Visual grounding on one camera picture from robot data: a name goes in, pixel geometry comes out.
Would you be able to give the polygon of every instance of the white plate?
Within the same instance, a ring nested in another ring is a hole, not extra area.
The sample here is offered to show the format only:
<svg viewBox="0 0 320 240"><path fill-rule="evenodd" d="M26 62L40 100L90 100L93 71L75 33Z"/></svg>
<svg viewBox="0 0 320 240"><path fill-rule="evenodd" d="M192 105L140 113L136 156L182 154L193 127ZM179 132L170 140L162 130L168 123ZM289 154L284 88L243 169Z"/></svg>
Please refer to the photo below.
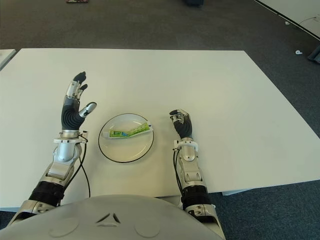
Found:
<svg viewBox="0 0 320 240"><path fill-rule="evenodd" d="M99 148L108 159L117 163L129 163L142 158L154 142L154 131L149 131L128 138L106 138L104 132L110 130L129 131L147 122L147 119L137 114L121 114L111 118L99 133Z"/></svg>

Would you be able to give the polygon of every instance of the wire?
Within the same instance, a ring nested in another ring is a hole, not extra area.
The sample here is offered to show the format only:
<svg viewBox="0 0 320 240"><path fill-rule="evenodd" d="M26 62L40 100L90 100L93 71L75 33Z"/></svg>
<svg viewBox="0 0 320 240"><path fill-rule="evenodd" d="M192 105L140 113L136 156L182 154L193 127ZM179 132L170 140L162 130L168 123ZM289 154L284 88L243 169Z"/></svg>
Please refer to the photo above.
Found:
<svg viewBox="0 0 320 240"><path fill-rule="evenodd" d="M82 168L82 170L83 170L83 173L84 173L84 175L85 175L85 179L86 179L86 183L87 183L87 185L88 185L88 192L89 192L89 198L91 198L91 190L90 190L90 183L89 183L89 179L88 179L88 176L87 176L87 173L86 173L86 170L85 170L85 168L84 168L84 166L81 164L81 168Z"/></svg>
<svg viewBox="0 0 320 240"><path fill-rule="evenodd" d="M310 19L316 19L317 17L316 16L313 16L313 17L309 17L301 22L299 22L298 24L302 24L303 22L307 21L307 20L310 20Z"/></svg>
<svg viewBox="0 0 320 240"><path fill-rule="evenodd" d="M90 189L90 184L89 184L89 179L88 179L88 176L87 176L87 173L85 171L85 168L83 167L83 163L85 161L85 157L86 157L86 152L87 152L87 143L84 144L84 152L83 152L83 157L82 157L82 160L81 158L79 157L79 160L80 160L80 164L78 166L78 168L76 169L75 173L73 174L73 176L71 177L71 179L69 180L69 182L65 185L64 189L66 190L67 187L70 185L70 183L73 181L73 179L75 178L75 176L78 174L80 168L83 169L83 173L85 175L85 178L86 178L86 182L88 184L88 191L89 191L89 198L91 197L91 189Z"/></svg>
<svg viewBox="0 0 320 240"><path fill-rule="evenodd" d="M82 134L80 135L80 137L82 137L85 140L85 143L88 142L88 139L86 139Z"/></svg>
<svg viewBox="0 0 320 240"><path fill-rule="evenodd" d="M175 172L175 178L176 178L176 181L178 183L178 187L179 187L180 193L182 195L182 193L183 193L182 184L181 184L181 181L180 181L180 178L179 178L179 175L178 175L178 171L177 171L177 161L178 161L179 152L180 152L180 150L178 150L177 153L175 151L173 152L173 167L174 167L174 172Z"/></svg>

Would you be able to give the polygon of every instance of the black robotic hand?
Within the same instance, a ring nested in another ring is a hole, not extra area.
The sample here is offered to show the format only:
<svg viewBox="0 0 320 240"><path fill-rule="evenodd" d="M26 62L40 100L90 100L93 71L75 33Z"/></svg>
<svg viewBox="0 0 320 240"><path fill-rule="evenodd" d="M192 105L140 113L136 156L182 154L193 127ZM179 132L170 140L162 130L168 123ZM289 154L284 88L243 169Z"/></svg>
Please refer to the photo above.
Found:
<svg viewBox="0 0 320 240"><path fill-rule="evenodd" d="M86 72L84 71L75 76L68 87L61 113L62 130L79 130L86 116L97 106L95 102L90 102L79 111L81 94L88 87L87 84L81 86L85 80Z"/></svg>
<svg viewBox="0 0 320 240"><path fill-rule="evenodd" d="M180 138L192 138L192 124L190 115L182 109L173 110L169 114L174 128L179 134Z"/></svg>

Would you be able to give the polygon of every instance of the gray carpet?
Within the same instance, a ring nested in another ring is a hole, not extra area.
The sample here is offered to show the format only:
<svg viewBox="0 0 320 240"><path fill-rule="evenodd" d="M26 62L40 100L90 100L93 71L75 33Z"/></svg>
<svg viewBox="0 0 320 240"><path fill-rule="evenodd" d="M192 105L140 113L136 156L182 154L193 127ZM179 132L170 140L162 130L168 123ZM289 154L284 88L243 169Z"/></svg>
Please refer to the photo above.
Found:
<svg viewBox="0 0 320 240"><path fill-rule="evenodd" d="M202 8L181 0L0 4L1 49L245 50L320 136L320 66L307 60L320 42L253 0L205 0ZM320 181L211 196L227 240L320 239Z"/></svg>

